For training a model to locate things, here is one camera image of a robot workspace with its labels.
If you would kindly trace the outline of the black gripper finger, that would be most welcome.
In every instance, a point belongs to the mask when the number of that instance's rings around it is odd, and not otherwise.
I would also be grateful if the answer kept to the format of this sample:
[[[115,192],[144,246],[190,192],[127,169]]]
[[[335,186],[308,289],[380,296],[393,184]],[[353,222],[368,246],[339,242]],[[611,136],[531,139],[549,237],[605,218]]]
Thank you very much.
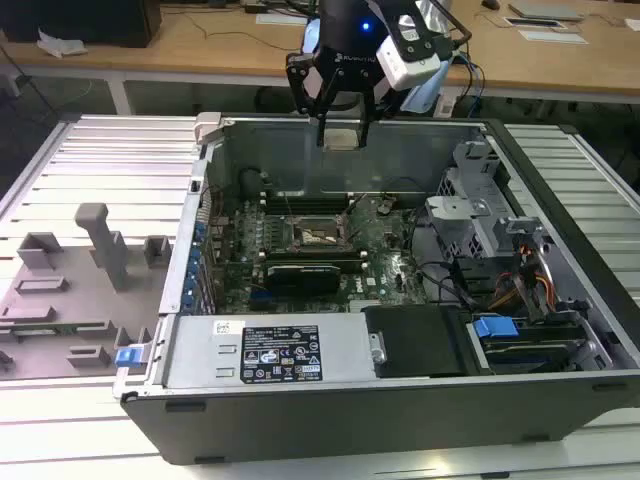
[[[368,134],[372,123],[380,118],[384,111],[384,104],[376,100],[375,91],[369,88],[362,93],[361,116],[358,126],[358,148],[367,146]]]
[[[327,115],[341,91],[345,71],[324,60],[316,63],[313,54],[290,53],[286,74],[297,111],[317,121],[316,144],[323,146]]]

